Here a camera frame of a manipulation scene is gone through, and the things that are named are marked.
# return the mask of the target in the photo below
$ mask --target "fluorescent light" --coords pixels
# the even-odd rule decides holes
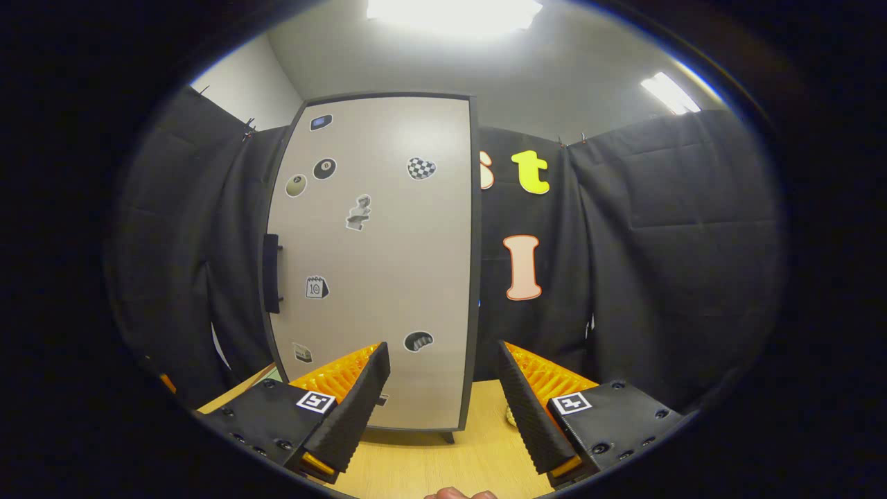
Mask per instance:
[[[661,100],[675,115],[683,115],[687,111],[699,112],[699,106],[690,96],[674,83],[665,73],[656,73],[652,78],[640,82],[640,86]]]
[[[475,37],[527,29],[540,10],[542,5],[533,0],[369,0],[366,17]]]

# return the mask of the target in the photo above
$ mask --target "wooden table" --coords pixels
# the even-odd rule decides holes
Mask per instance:
[[[267,376],[269,366],[199,409],[213,411]],[[552,492],[545,475],[536,474],[521,435],[505,419],[506,402],[498,381],[474,382],[464,432],[455,444],[440,433],[384,432],[367,429],[335,485],[362,499],[421,499],[443,487],[469,497],[490,490],[503,499],[538,497]]]

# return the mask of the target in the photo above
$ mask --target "black fabric backdrop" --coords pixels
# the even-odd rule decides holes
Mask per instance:
[[[491,127],[481,128],[481,150],[492,159],[493,185],[481,192],[481,308],[477,326],[475,380],[496,377],[496,342],[509,343],[577,372],[585,371],[585,324],[591,317],[588,234],[578,185],[551,140]],[[548,163],[539,170],[549,191],[531,194],[518,181],[512,154],[536,151]],[[506,297],[511,253],[502,240],[535,235],[536,282],[542,294],[530,300]]]
[[[271,362],[255,211],[285,129],[244,139],[243,123],[189,88],[123,183],[108,259],[118,320],[192,408]],[[504,339],[686,411],[751,361],[778,302],[782,250],[767,166],[729,113],[658,118],[568,147],[482,127],[481,149],[495,183],[481,196],[475,380],[496,377]],[[545,194],[518,181],[511,156],[526,150],[548,163]],[[542,294],[530,300],[506,297],[502,241],[517,234],[539,239]]]
[[[117,321],[130,347],[169,376],[190,408],[271,362],[267,347],[258,343],[261,322],[258,333],[236,329],[249,305],[239,306],[232,294],[244,303],[258,297],[255,285],[240,289],[243,280],[232,277],[232,271],[247,278],[253,272],[253,265],[232,264],[241,251],[249,251],[232,231],[242,228],[236,225],[255,203],[254,180],[263,178],[258,165],[264,154],[272,154],[269,144],[282,129],[244,140],[246,130],[186,88],[146,132],[115,194],[117,213],[105,261]],[[219,217],[230,217],[235,227],[217,223]],[[211,284],[227,290],[210,292]],[[216,335],[233,371],[213,345],[211,318],[219,320]]]
[[[726,111],[637,123],[567,149],[592,235],[587,374],[696,408],[762,347],[785,253],[770,167]]]

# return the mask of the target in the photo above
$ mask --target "sticker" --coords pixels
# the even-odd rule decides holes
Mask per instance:
[[[308,179],[304,175],[296,175],[287,181],[287,195],[289,197],[296,197],[305,192],[307,187]]]
[[[557,407],[558,412],[564,415],[592,408],[592,404],[588,403],[588,400],[585,399],[581,392],[553,397],[552,400],[554,400],[554,405]]]
[[[490,155],[481,151],[481,189],[489,189],[493,186],[496,178],[493,176],[493,170],[490,170],[493,160]]]
[[[435,342],[434,337],[425,331],[415,331],[406,335],[404,338],[404,346],[410,352],[418,352],[422,348]]]
[[[293,354],[296,360],[301,360],[306,364],[311,364],[314,360],[311,358],[311,350],[305,345],[293,343]]]
[[[357,206],[348,212],[345,228],[353,231],[364,230],[364,222],[370,219],[370,195],[364,194],[357,198]]]
[[[517,163],[517,179],[521,181],[523,190],[531,194],[545,194],[548,192],[548,182],[539,180],[539,170],[548,170],[546,160],[540,160],[536,151],[524,151],[511,156],[511,161]]]
[[[327,395],[321,392],[312,392],[308,391],[305,395],[295,403],[295,405],[300,408],[305,408],[308,410],[312,410],[314,412],[319,412],[320,414],[324,414],[327,409],[333,404],[333,400],[335,397],[333,395]]]
[[[326,180],[335,173],[335,159],[324,158],[314,165],[314,178],[317,180]]]
[[[542,294],[536,284],[535,249],[539,239],[533,235],[513,235],[502,240],[511,251],[511,288],[506,291],[510,300],[531,300]]]
[[[320,130],[333,122],[333,115],[323,115],[311,120],[309,131]]]
[[[410,158],[410,161],[407,162],[406,171],[410,174],[410,177],[412,177],[413,180],[424,180],[435,174],[435,171],[437,171],[437,165],[434,162],[425,161],[416,156]]]
[[[330,289],[326,286],[326,279],[319,275],[311,275],[305,280],[305,297],[322,300],[326,295],[330,294]]]

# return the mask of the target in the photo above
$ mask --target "yellow object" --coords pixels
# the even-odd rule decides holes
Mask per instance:
[[[324,473],[326,475],[332,475],[333,473],[335,473],[335,471],[333,471],[333,468],[330,468],[322,461],[311,455],[311,453],[309,452],[302,454],[302,464],[310,467],[313,470],[320,471],[321,473]]]
[[[517,163],[517,179],[521,181],[523,190],[532,194],[545,194],[548,192],[548,182],[539,180],[539,170],[548,170],[548,162],[540,160],[536,151],[524,151],[511,156],[511,161]]]
[[[172,380],[169,379],[169,376],[161,375],[161,381],[167,386],[167,388],[169,388],[171,392],[176,392],[176,386],[172,384]]]
[[[336,402],[341,404],[376,348],[379,348],[379,343],[367,346],[354,353],[349,353],[291,381],[290,385],[303,390],[332,395],[335,397]]]
[[[514,421],[514,415],[511,414],[511,406],[505,407],[505,420],[512,426],[517,426],[517,423]]]
[[[568,459],[566,463],[561,464],[557,468],[554,468],[551,471],[552,476],[555,478],[558,478],[561,475],[573,470],[574,468],[576,468],[580,464],[582,464],[582,459],[580,459],[578,455],[574,455],[573,457]]]
[[[536,399],[542,404],[542,408],[546,410],[548,417],[552,417],[552,413],[548,411],[548,400],[552,397],[560,397],[569,393],[581,392],[594,388],[598,384],[594,381],[584,378],[573,371],[562,368],[561,366],[543,359],[533,352],[528,352],[519,346],[511,345],[505,342],[505,346],[517,362],[517,367],[521,369],[523,376],[527,378],[527,383],[536,395]]]

